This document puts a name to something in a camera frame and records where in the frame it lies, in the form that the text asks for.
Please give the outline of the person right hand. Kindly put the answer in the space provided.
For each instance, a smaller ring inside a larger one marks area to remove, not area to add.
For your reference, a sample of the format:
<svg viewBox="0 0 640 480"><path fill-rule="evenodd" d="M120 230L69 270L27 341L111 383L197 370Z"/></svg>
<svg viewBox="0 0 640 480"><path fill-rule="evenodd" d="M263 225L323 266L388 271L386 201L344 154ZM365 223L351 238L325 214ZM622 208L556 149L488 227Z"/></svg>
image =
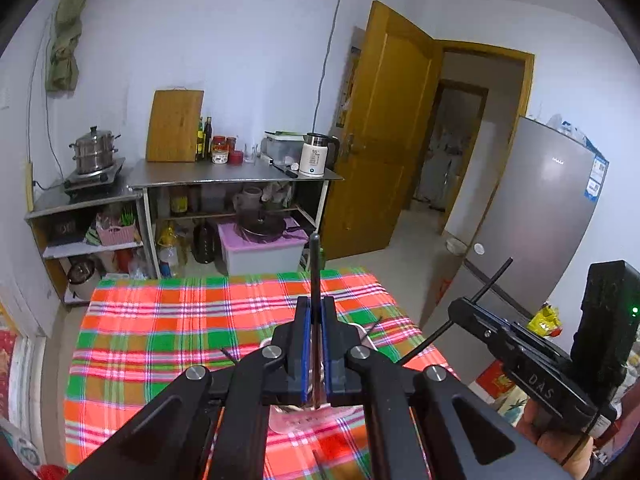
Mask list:
<svg viewBox="0 0 640 480"><path fill-rule="evenodd" d="M563 469L574 479L589 479L598 474L602 467L593 457L593 438L588 437L580 442L580 434L567 434L560 430L541 431L534 426L538 412L538 404L528 399L516 425L518 432L558 463L562 463L577 445L577 450L564 463Z"/></svg>

